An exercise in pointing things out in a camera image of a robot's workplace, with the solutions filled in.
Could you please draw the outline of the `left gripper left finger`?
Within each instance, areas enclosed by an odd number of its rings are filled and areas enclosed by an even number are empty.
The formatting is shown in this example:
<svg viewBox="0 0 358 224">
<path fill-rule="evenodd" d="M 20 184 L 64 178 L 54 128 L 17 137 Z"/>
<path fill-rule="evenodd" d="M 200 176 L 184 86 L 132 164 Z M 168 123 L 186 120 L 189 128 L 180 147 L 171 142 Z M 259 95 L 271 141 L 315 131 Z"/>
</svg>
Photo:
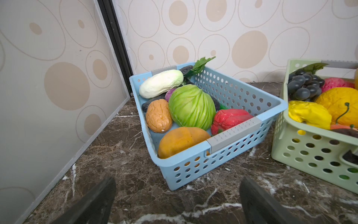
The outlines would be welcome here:
<svg viewBox="0 0 358 224">
<path fill-rule="evenodd" d="M 107 224 L 115 195 L 115 179 L 105 178 L 53 223 Z"/>
</svg>

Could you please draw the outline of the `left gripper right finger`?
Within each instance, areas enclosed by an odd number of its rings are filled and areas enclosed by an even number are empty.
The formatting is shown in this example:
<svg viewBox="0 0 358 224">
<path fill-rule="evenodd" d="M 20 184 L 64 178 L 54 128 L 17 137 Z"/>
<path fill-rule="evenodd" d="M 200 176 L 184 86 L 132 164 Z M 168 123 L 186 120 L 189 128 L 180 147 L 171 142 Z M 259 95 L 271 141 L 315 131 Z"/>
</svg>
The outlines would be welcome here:
<svg viewBox="0 0 358 224">
<path fill-rule="evenodd" d="M 300 224 L 286 208 L 250 177 L 240 184 L 241 204 L 248 224 Z"/>
</svg>

